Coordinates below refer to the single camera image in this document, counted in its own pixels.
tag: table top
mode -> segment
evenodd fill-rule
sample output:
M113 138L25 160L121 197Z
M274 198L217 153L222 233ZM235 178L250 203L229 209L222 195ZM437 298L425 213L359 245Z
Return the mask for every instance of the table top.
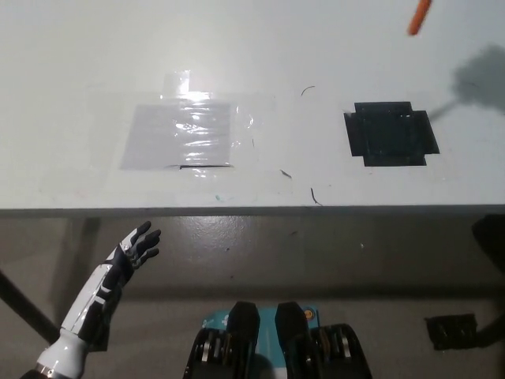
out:
M503 210L505 2L435 1L408 37L416 6L3 2L0 212ZM131 153L139 107L160 105L186 70L186 91L250 118L230 125L232 167L125 164L156 140ZM343 115L395 101L428 112L440 153L426 166L366 167Z

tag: gray floor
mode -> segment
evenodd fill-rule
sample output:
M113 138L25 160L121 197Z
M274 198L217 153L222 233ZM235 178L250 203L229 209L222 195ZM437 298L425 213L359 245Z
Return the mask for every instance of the gray floor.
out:
M162 253L125 289L107 353L86 378L179 378L202 318L237 299L296 299L358 334L374 378L502 378L502 344L434 352L424 317L503 310L501 273L470 233L477 217L154 219ZM0 267L53 320L142 219L0 220ZM0 376L30 369L45 343L0 302Z

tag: orange marker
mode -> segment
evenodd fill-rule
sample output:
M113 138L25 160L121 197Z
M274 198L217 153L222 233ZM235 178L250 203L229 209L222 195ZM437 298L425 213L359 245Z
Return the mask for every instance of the orange marker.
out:
M428 14L429 7L432 4L432 0L420 0L419 5L417 6L416 13L412 17L412 21L410 22L409 29L407 32L411 36L415 36L423 22L425 21L426 14Z

